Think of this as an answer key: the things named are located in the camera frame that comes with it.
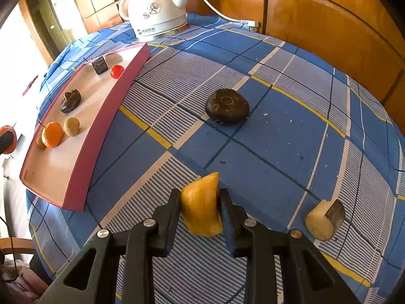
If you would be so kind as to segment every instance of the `metal screw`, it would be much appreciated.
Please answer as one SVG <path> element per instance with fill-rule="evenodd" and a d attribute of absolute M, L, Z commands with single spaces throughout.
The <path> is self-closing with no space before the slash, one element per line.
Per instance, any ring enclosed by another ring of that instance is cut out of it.
<path fill-rule="evenodd" d="M 156 224 L 156 221 L 152 218 L 148 218 L 143 221 L 143 225 L 145 225 L 146 227 L 151 227 L 155 224 Z"/>
<path fill-rule="evenodd" d="M 291 230 L 290 232 L 291 236 L 299 239 L 300 237 L 302 237 L 302 232 L 300 230 Z"/>
<path fill-rule="evenodd" d="M 245 219 L 245 225 L 249 227 L 253 227 L 256 225 L 256 221 L 252 218 Z"/>
<path fill-rule="evenodd" d="M 100 238 L 105 238 L 105 237 L 108 237 L 109 233 L 110 232 L 108 232 L 108 230 L 102 229 L 102 230 L 97 232 L 97 236 L 100 237 Z"/>

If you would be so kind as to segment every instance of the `small beige ball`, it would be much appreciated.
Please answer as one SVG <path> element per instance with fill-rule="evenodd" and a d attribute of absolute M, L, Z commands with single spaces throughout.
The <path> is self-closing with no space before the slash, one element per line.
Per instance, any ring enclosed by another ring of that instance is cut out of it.
<path fill-rule="evenodd" d="M 46 148 L 44 142 L 42 141 L 42 137 L 39 136 L 36 138 L 36 147 L 38 147 L 39 149 L 44 149 Z"/>
<path fill-rule="evenodd" d="M 80 122 L 76 118 L 68 118 L 65 120 L 65 124 L 63 125 L 63 129 L 65 130 L 66 135 L 69 137 L 76 136 L 78 134 L 78 130 L 80 128 Z"/>

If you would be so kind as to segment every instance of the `table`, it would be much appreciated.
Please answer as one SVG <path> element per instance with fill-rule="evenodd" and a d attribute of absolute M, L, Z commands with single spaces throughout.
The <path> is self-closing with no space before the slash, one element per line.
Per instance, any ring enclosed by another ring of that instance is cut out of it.
<path fill-rule="evenodd" d="M 360 84 L 288 42 L 214 16 L 149 44 L 151 58 L 126 94 L 98 157 L 84 212 L 27 191 L 35 245 L 57 275 L 100 228 L 114 232 L 151 216 L 171 188 L 214 171 L 234 203 L 277 231 L 303 230 L 361 302 L 379 303 L 400 275 L 405 246 L 404 137 Z M 130 24 L 71 43 L 51 65 L 39 118 L 86 60 L 134 43 Z M 245 123 L 208 119 L 206 98 L 233 88 L 250 104 Z M 315 241 L 303 224 L 322 199 L 339 198 L 346 220 Z M 167 259 L 154 259 L 157 303 L 242 303 L 246 261 L 224 240 L 196 237 L 180 220 Z M 279 260 L 277 289 L 282 302 Z M 121 296 L 119 266 L 117 302 Z"/>

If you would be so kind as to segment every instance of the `teapot handle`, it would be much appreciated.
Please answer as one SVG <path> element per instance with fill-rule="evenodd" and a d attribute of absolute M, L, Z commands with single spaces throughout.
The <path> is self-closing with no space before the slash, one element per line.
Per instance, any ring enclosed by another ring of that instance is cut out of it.
<path fill-rule="evenodd" d="M 130 20 L 130 19 L 129 19 L 129 16 L 128 16 L 128 12 L 125 13 L 125 10 L 124 10 L 125 1 L 126 1 L 126 0 L 121 0 L 121 1 L 119 2 L 118 13 L 119 13 L 119 15 L 122 17 L 122 19 L 125 19 L 126 21 L 128 21 L 128 20 Z"/>

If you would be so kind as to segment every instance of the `doorway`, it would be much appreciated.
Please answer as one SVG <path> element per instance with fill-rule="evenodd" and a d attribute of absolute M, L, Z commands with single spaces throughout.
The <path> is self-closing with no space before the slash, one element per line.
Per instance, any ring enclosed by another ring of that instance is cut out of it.
<path fill-rule="evenodd" d="M 87 35 L 74 0 L 26 0 L 34 26 L 55 58 L 73 41 Z"/>

